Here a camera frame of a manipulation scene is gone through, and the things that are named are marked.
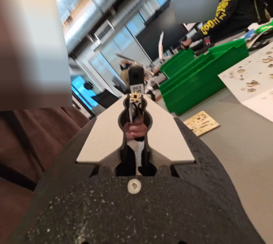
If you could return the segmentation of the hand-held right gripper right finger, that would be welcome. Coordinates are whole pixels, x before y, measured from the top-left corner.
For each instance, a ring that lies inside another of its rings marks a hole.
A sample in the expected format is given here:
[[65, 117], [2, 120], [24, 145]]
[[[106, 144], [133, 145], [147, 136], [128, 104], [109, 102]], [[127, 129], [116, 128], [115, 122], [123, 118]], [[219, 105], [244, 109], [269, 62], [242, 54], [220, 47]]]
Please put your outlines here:
[[141, 107], [147, 132], [138, 167], [140, 174], [155, 176], [162, 166], [194, 164], [195, 157], [175, 118], [147, 95], [141, 96]]

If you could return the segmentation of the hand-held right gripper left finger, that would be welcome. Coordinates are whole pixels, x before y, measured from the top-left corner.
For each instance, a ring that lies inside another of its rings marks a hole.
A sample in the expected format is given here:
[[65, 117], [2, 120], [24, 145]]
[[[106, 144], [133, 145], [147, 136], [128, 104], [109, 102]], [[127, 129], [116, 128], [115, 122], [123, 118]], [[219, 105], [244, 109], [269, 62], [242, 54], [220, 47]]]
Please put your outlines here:
[[116, 172], [122, 163], [127, 172], [134, 170], [126, 175], [136, 176], [136, 164], [126, 163], [128, 147], [123, 126], [128, 122], [129, 102], [129, 94], [124, 95], [97, 116], [76, 158], [77, 164], [107, 167]]

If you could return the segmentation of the small wooden gear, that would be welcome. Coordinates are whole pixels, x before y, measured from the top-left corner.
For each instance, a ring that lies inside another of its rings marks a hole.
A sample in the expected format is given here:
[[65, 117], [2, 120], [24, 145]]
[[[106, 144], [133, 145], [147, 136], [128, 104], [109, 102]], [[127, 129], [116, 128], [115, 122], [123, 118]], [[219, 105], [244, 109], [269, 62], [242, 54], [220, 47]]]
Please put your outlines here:
[[139, 103], [141, 101], [141, 93], [139, 92], [134, 92], [130, 94], [130, 102], [132, 103]]

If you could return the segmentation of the person's left hand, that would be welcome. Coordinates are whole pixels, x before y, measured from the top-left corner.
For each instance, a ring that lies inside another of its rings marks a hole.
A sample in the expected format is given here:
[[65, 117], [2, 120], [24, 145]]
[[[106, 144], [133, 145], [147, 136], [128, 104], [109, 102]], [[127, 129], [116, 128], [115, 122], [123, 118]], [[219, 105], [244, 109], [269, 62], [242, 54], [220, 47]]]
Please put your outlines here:
[[133, 123], [127, 122], [123, 129], [125, 131], [127, 141], [142, 138], [148, 131], [148, 128], [144, 124], [142, 118], [136, 119], [133, 121]]

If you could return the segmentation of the wooden puzzle sheet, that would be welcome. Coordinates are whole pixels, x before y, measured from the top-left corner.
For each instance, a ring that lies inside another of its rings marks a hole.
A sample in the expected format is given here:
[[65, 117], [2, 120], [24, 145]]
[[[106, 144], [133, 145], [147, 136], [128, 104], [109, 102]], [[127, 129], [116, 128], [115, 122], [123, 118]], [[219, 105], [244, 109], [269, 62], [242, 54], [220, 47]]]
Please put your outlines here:
[[205, 133], [218, 128], [220, 126], [205, 111], [201, 111], [196, 115], [186, 119], [183, 123], [197, 136], [200, 137]]

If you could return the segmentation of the black screen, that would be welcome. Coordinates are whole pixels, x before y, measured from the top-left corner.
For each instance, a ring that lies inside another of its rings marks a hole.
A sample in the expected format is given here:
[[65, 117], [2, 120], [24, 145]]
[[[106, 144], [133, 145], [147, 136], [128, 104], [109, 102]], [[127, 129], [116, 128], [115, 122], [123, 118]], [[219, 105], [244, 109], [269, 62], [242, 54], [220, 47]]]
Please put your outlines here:
[[164, 32], [162, 47], [163, 52], [166, 52], [171, 48], [177, 47], [187, 35], [188, 30], [183, 24], [172, 24], [170, 26], [161, 27], [155, 23], [150, 24], [139, 33], [136, 39], [152, 61], [159, 57], [158, 45], [162, 32]]

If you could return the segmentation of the white upright pole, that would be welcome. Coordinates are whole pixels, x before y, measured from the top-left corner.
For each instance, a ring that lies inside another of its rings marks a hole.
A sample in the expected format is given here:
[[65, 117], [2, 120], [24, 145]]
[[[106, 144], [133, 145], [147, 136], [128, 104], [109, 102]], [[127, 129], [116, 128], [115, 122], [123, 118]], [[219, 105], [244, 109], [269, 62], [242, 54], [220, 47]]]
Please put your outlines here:
[[159, 53], [159, 59], [163, 59], [163, 37], [164, 37], [164, 31], [160, 34], [159, 43], [158, 43], [158, 53]]

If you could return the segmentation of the green plastic bin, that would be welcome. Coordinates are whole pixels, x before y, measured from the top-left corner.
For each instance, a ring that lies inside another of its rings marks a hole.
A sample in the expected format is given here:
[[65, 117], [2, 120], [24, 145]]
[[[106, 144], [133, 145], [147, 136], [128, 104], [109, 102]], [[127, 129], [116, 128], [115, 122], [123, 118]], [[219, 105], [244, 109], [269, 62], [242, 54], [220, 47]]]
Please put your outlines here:
[[222, 90], [226, 86], [218, 75], [248, 56], [242, 38], [212, 47], [194, 58], [159, 85], [166, 108], [181, 115]]
[[180, 69], [195, 58], [195, 52], [191, 49], [181, 50], [160, 67], [160, 72], [167, 78], [171, 78]]

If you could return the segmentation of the scattered wooden puzzle pieces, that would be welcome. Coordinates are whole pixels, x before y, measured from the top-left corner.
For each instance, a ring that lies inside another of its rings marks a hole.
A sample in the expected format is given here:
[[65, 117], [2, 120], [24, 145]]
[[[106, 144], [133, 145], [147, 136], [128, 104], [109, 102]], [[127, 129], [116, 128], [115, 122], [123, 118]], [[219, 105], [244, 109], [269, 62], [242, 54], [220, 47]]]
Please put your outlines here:
[[257, 51], [228, 69], [232, 80], [240, 81], [241, 91], [254, 93], [272, 87], [273, 51]]

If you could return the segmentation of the white board with wooden parts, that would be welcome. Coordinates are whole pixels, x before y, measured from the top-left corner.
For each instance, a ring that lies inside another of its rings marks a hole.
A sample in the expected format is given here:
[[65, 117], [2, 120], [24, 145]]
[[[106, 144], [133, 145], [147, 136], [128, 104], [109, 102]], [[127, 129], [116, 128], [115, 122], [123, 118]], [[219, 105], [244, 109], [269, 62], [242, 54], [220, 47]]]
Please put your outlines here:
[[[269, 50], [270, 48], [273, 48], [272, 42], [258, 51]], [[228, 69], [220, 73], [218, 77], [242, 105], [258, 113], [269, 121], [273, 121], [273, 87], [249, 93], [240, 90], [240, 81], [229, 78]]]

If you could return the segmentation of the green white object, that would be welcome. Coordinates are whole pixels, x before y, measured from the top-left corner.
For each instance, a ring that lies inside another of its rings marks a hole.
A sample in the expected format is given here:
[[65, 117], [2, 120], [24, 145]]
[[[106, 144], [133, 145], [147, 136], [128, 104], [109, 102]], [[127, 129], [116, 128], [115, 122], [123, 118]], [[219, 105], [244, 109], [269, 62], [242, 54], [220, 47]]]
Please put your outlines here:
[[273, 18], [269, 22], [259, 26], [257, 29], [249, 30], [244, 36], [247, 49], [249, 50], [254, 43], [266, 32], [273, 30]]

